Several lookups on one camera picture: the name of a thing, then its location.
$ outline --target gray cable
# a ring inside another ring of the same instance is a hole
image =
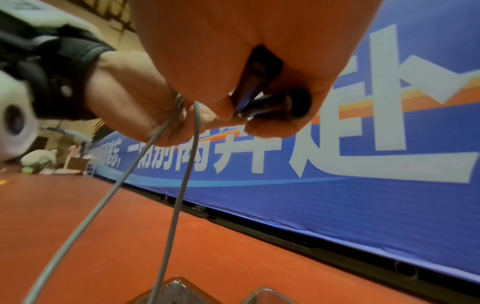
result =
[[[45,269],[42,271],[40,276],[36,279],[35,283],[31,287],[30,291],[26,295],[25,299],[23,300],[22,304],[33,304],[37,300],[41,290],[45,286],[46,282],[50,278],[52,272],[55,270],[55,268],[58,266],[60,261],[63,259],[63,257],[66,255],[66,253],[70,250],[72,247],[73,243],[78,239],[78,237],[85,231],[85,229],[90,225],[90,223],[93,221],[93,219],[98,215],[98,213],[105,207],[105,205],[109,202],[109,200],[112,198],[112,196],[115,194],[115,192],[120,188],[120,186],[123,184],[123,182],[127,179],[127,177],[130,175],[130,173],[135,169],[135,166],[138,164],[140,159],[145,155],[147,150],[150,148],[150,146],[157,140],[158,137],[162,135],[162,133],[167,129],[167,127],[177,118],[177,116],[182,112],[183,109],[183,102],[182,102],[182,97],[179,94],[177,96],[176,104],[177,104],[177,111],[176,113],[169,119],[167,120],[155,133],[154,135],[150,138],[150,140],[145,144],[144,148],[140,151],[136,159],[132,162],[130,167],[122,174],[119,180],[116,181],[116,183],[113,185],[113,187],[110,189],[110,191],[105,195],[105,197],[95,206],[95,208],[90,212],[90,214],[81,222],[81,224],[75,229],[75,231],[68,237],[68,239],[65,241],[65,243],[60,247],[60,249],[56,252],[56,254],[53,256],[53,258],[48,262],[48,265],[45,267]],[[186,187],[187,183],[185,180],[188,180],[188,177],[190,176],[190,172],[192,170],[192,166],[190,166],[190,163],[192,162],[192,159],[195,159],[195,154],[197,152],[197,144],[198,144],[198,137],[200,133],[200,110],[198,104],[195,102],[195,138],[193,141],[193,146],[195,148],[195,151],[192,149],[191,156],[190,156],[190,161],[188,162],[188,167],[187,171],[185,173],[186,178],[183,179],[183,182],[181,184],[180,192],[183,193],[185,192],[185,189],[182,189]],[[175,234],[175,228],[177,225],[177,219],[175,220],[174,225],[170,225],[170,230],[173,228],[174,231],[173,233],[171,231],[168,232],[168,237],[170,238],[170,235]],[[168,263],[168,259],[170,257],[170,252],[168,255],[163,257],[162,261],[162,266]]]
[[[172,252],[172,245],[174,243],[175,231],[177,229],[177,222],[179,220],[180,210],[182,208],[182,202],[184,200],[185,190],[187,189],[187,184],[189,182],[190,174],[194,166],[195,155],[197,153],[197,148],[199,145],[200,137],[200,107],[199,103],[195,102],[193,104],[195,109],[195,133],[193,136],[193,145],[191,147],[190,159],[188,160],[188,166],[186,167],[185,175],[181,181],[180,191],[175,200],[175,205],[173,206],[173,215],[171,216],[170,228],[168,229],[168,237],[166,239],[165,251],[163,252],[163,259],[161,261],[160,270],[158,271],[158,276],[155,280],[155,285],[153,286],[150,296],[148,297],[147,304],[154,304],[157,296],[160,292],[162,283],[164,282],[165,272],[167,271],[167,265],[170,259],[170,253]]]

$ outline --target orange floor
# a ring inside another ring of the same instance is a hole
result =
[[[20,303],[47,261],[108,191],[93,178],[0,174],[0,301]],[[37,303],[123,304],[151,288],[172,209],[121,189],[73,246]],[[261,286],[304,303],[424,303],[181,214],[166,276],[237,304]]]

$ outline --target hand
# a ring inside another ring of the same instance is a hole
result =
[[[365,34],[381,0],[130,0],[137,32],[153,63],[183,96],[228,119],[229,98],[252,49],[265,45],[284,69],[270,91],[303,87],[307,117],[253,119],[250,135],[289,137],[318,112]]]
[[[105,124],[120,133],[147,142],[152,130],[175,114],[173,90],[143,52],[106,52],[100,56],[86,90],[86,105]],[[184,99],[185,108],[155,145],[166,147],[189,141],[194,134],[193,101]],[[200,132],[242,125],[246,119],[222,121],[200,105]]]

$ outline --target black sleeve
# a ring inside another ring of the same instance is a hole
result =
[[[29,84],[37,117],[94,119],[84,106],[85,87],[99,56],[114,48],[69,26],[13,29],[0,29],[0,70]]]

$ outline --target blue advertising board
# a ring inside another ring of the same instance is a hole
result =
[[[201,135],[185,199],[480,282],[480,2],[385,1],[294,137]],[[117,179],[144,143],[91,152]],[[151,147],[128,184],[176,196],[192,143]]]

